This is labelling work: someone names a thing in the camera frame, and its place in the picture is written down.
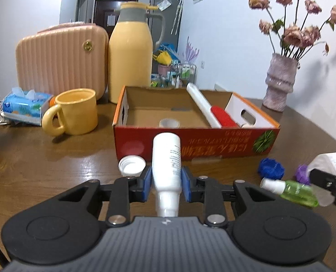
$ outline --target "tissue box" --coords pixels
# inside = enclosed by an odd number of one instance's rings
[[[42,125],[44,113],[49,108],[49,100],[53,95],[35,93],[35,100],[17,96],[12,92],[3,101],[3,117],[37,126]]]
[[[186,89],[124,87],[112,124],[118,159],[139,155],[151,161],[153,139],[162,132],[180,137],[182,160],[269,153],[280,130],[275,120],[237,93],[201,92],[211,105],[225,109],[239,127],[211,128]],[[253,118],[253,125],[240,128],[247,123],[246,114]],[[178,120],[180,127],[160,128],[164,118]]]

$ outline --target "white roller handle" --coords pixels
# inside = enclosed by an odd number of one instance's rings
[[[211,112],[212,105],[207,101],[207,99],[202,95],[200,90],[198,90],[195,84],[189,83],[187,85],[187,92],[192,97],[194,102],[197,104],[203,115],[206,117],[208,123],[212,128],[221,129],[222,126],[219,121],[216,119],[214,114]]]

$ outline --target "wall outlet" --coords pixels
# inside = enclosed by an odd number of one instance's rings
[[[214,85],[214,91],[227,91],[225,88],[223,88],[220,84],[215,83]]]

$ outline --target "doorway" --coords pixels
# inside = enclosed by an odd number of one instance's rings
[[[112,31],[118,22],[119,16],[114,13],[114,9],[120,9],[120,6],[124,2],[138,0],[96,0],[95,1],[95,13],[93,16],[93,22],[96,25],[103,27],[111,38]]]
[[[88,0],[77,0],[75,21],[86,22]]]

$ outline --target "red box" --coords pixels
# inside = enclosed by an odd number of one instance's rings
[[[186,89],[124,87],[112,124],[118,159],[134,154],[151,161],[153,139],[162,132],[172,132],[180,137],[182,160],[270,152],[280,130],[275,120],[234,92],[201,92],[211,105],[225,109],[239,126],[249,123],[248,114],[253,118],[252,127],[211,128]],[[159,128],[159,122],[164,118],[178,120],[180,127]]]

